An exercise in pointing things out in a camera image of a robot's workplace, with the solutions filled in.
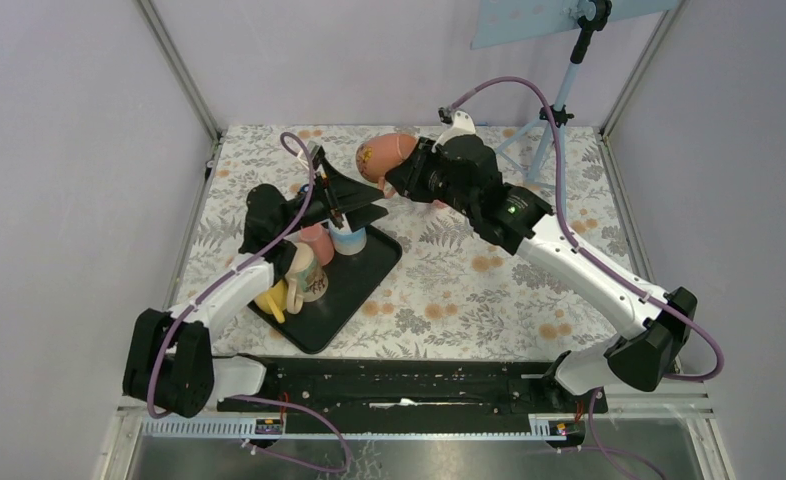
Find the plain pink mug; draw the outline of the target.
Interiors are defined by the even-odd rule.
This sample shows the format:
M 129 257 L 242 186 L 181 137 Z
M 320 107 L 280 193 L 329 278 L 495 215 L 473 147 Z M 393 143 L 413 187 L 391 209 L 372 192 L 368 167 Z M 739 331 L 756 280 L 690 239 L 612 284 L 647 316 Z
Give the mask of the plain pink mug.
M 299 240 L 311 248 L 321 266 L 328 265 L 334 259 L 334 244 L 322 223 L 302 228 L 299 231 Z

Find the salmon textured square mug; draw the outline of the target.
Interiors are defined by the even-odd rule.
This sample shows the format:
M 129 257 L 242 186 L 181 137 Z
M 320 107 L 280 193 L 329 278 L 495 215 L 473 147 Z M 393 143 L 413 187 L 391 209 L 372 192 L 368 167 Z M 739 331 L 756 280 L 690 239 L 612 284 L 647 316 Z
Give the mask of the salmon textured square mug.
M 366 140 L 355 154 L 360 176 L 381 190 L 385 198 L 391 198 L 396 192 L 387 187 L 385 175 L 402 164 L 417 144 L 416 137 L 402 133 L 390 133 Z

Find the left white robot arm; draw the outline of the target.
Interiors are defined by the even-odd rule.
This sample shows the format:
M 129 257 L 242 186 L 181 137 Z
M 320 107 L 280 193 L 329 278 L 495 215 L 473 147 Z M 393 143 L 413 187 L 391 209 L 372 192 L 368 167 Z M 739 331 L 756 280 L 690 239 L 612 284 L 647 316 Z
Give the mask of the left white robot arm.
M 386 216 L 383 192 L 337 171 L 315 146 L 305 151 L 307 188 L 288 199 L 274 185 L 246 199 L 243 243 L 235 260 L 197 295 L 167 311 L 148 308 L 136 319 L 123 377 L 124 395 L 145 402 L 156 419 L 192 418 L 206 406 L 241 398 L 257 411 L 278 401 L 279 385 L 251 356 L 215 357 L 212 343 L 255 297 L 288 272 L 297 248 L 288 236 L 332 221 L 364 227 Z

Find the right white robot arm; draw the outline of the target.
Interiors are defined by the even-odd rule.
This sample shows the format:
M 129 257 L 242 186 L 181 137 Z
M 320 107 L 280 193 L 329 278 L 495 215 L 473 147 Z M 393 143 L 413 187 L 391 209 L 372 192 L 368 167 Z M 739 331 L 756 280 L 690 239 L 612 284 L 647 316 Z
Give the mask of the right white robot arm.
M 596 387 L 624 384 L 653 392 L 668 377 L 689 336 L 685 319 L 697 306 L 684 288 L 666 292 L 593 247 L 531 190 L 504 181 L 496 155 L 476 135 L 441 145 L 422 138 L 384 176 L 404 198 L 440 201 L 464 215 L 489 244 L 545 269 L 597 309 L 614 337 L 562 354 L 542 386 L 544 402 L 566 412 Z

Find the cream floral mug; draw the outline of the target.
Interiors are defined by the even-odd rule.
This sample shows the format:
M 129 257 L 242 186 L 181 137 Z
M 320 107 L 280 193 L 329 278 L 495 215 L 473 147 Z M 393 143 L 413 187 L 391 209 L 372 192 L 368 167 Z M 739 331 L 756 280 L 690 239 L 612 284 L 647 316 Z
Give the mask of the cream floral mug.
M 327 292 L 329 280 L 312 248 L 305 243 L 294 243 L 296 251 L 285 274 L 286 310 L 298 314 L 307 303 L 321 299 Z

